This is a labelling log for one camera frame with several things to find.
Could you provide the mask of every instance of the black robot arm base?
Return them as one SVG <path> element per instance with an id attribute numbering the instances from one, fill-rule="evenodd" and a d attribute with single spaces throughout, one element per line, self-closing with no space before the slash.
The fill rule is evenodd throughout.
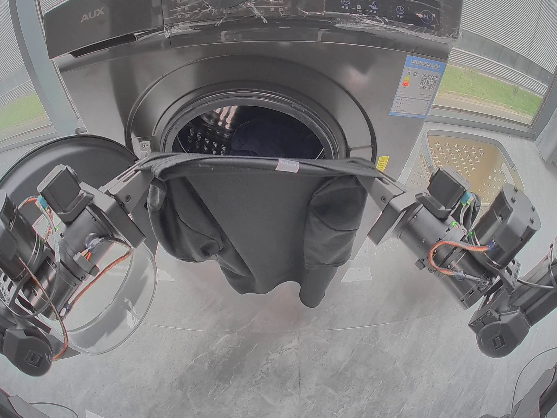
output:
<path id="1" fill-rule="evenodd" d="M 491 357 L 507 356 L 526 337 L 530 328 L 557 308 L 557 260 L 550 251 L 516 288 L 495 285 L 468 326 L 477 335 L 480 350 Z"/>

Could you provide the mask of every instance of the marble floor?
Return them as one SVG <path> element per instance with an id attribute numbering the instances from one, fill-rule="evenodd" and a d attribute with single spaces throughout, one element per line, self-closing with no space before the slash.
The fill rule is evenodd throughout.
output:
<path id="1" fill-rule="evenodd" d="M 434 124 L 423 133 L 430 129 L 486 136 L 505 147 L 542 218 L 542 231 L 519 255 L 523 268 L 536 264 L 557 233 L 557 168 L 524 139 Z M 509 413 L 523 366 L 557 345 L 555 313 L 510 356 L 487 358 L 467 327 L 472 311 L 461 310 L 414 260 L 397 242 L 368 241 L 338 271 L 321 305 L 308 309 L 294 283 L 240 296 L 214 261 L 184 264 L 159 250 L 154 303 L 127 342 L 101 356 L 59 361 L 40 379 L 0 358 L 0 387 L 30 402 L 71 407 L 82 418 Z M 533 381 L 556 361 L 548 353 L 526 376 Z"/>

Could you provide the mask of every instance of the black cloth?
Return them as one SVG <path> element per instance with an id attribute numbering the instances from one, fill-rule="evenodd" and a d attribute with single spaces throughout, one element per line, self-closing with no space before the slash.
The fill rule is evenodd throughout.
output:
<path id="1" fill-rule="evenodd" d="M 300 160 L 297 173 L 278 160 L 160 154 L 139 164 L 155 180 L 148 210 L 155 236 L 172 256 L 216 256 L 239 293 L 268 293 L 289 280 L 300 300 L 319 305 L 350 258 L 367 192 L 377 177 L 363 159 Z"/>
<path id="2" fill-rule="evenodd" d="M 317 136 L 302 123 L 272 118 L 244 122 L 234 131 L 231 143 L 235 156 L 312 159 L 322 149 Z"/>

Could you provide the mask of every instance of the warning sticker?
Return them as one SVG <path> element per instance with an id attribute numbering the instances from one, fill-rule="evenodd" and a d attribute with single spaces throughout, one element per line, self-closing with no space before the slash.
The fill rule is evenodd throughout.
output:
<path id="1" fill-rule="evenodd" d="M 444 71 L 443 62 L 406 56 L 390 114 L 425 118 L 437 94 Z"/>
<path id="2" fill-rule="evenodd" d="M 385 172 L 386 164 L 388 162 L 389 162 L 389 156 L 388 155 L 386 155 L 384 157 L 379 157 L 379 159 L 377 160 L 377 165 L 375 166 L 375 168 L 378 171 Z"/>

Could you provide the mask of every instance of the metal frame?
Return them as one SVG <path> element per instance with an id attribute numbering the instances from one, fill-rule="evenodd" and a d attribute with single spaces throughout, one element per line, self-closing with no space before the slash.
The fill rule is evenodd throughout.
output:
<path id="1" fill-rule="evenodd" d="M 8 145 L 0 145 L 0 151 L 56 136 L 75 134 L 80 121 L 67 96 L 56 65 L 48 58 L 41 10 L 37 2 L 38 0 L 8 0 L 13 30 L 25 68 L 55 131 L 44 128 L 38 136 L 20 141 L 10 141 L 14 138 L 9 138 Z"/>

